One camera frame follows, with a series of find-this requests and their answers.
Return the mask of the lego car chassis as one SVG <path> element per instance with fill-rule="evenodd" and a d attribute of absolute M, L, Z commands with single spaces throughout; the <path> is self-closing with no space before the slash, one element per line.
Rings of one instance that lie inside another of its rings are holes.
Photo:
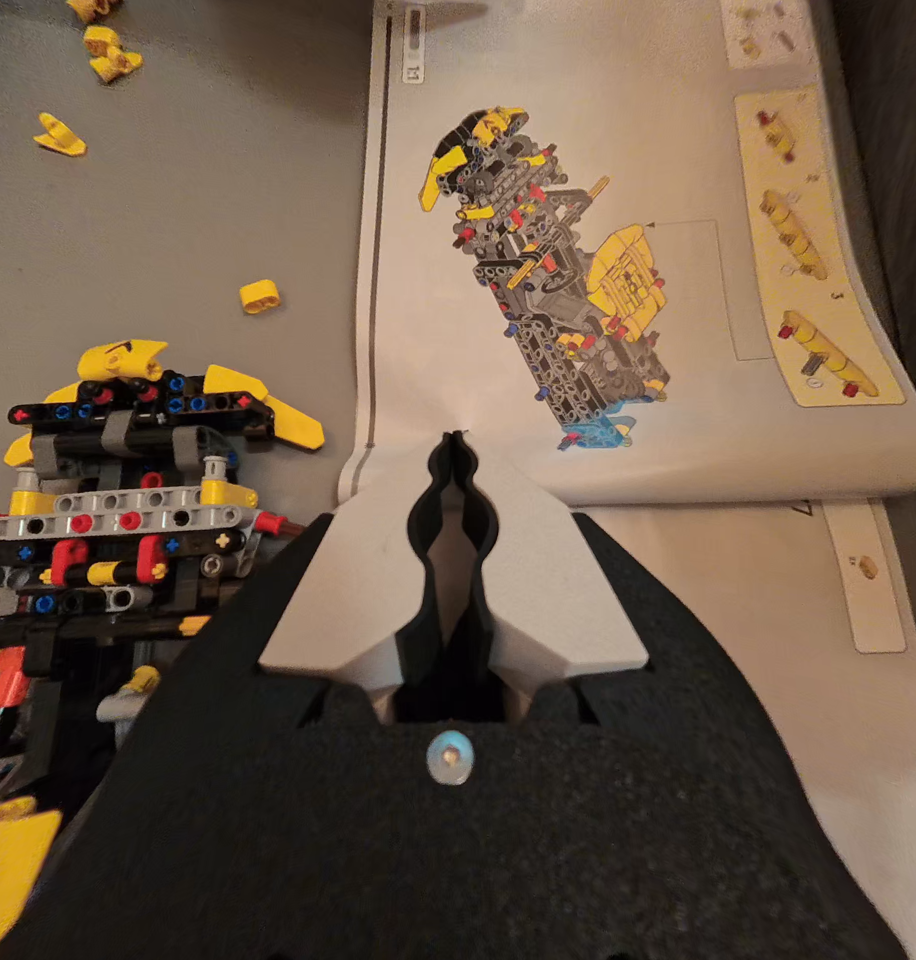
<path fill-rule="evenodd" d="M 264 539 L 303 530 L 241 484 L 234 439 L 314 452 L 322 425 L 226 366 L 167 369 L 166 348 L 94 346 L 73 384 L 8 412 L 24 434 L 0 512 L 0 942 L 160 684 L 155 649 L 207 625 Z"/>

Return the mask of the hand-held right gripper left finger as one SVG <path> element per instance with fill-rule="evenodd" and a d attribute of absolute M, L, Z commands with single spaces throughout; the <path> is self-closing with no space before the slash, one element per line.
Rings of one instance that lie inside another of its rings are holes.
<path fill-rule="evenodd" d="M 259 665 L 361 689 L 420 685 L 442 649 L 430 548 L 452 435 L 405 454 L 334 513 Z"/>

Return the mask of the lego instruction booklet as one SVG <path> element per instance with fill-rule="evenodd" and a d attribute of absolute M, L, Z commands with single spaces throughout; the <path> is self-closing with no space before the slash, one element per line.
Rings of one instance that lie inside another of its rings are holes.
<path fill-rule="evenodd" d="M 594 515 L 713 630 L 783 735 L 848 868 L 916 958 L 916 391 L 900 366 L 821 2 L 373 2 L 342 499 L 464 428 Z M 440 139 L 522 108 L 569 186 L 619 350 L 614 446 L 564 430 L 419 206 Z"/>

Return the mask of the yellow lego wedge piece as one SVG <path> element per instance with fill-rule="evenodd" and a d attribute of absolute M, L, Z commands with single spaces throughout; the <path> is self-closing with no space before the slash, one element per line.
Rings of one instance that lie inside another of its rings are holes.
<path fill-rule="evenodd" d="M 42 126 L 42 132 L 32 139 L 38 147 L 72 159 L 86 155 L 88 150 L 86 142 L 55 115 L 41 112 L 37 117 Z"/>

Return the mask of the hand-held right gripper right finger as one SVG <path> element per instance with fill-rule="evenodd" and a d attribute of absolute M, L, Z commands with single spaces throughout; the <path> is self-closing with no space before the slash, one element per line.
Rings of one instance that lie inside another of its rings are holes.
<path fill-rule="evenodd" d="M 576 516 L 511 462 L 454 434 L 462 527 L 475 548 L 458 651 L 516 695 L 643 668 L 649 655 Z"/>

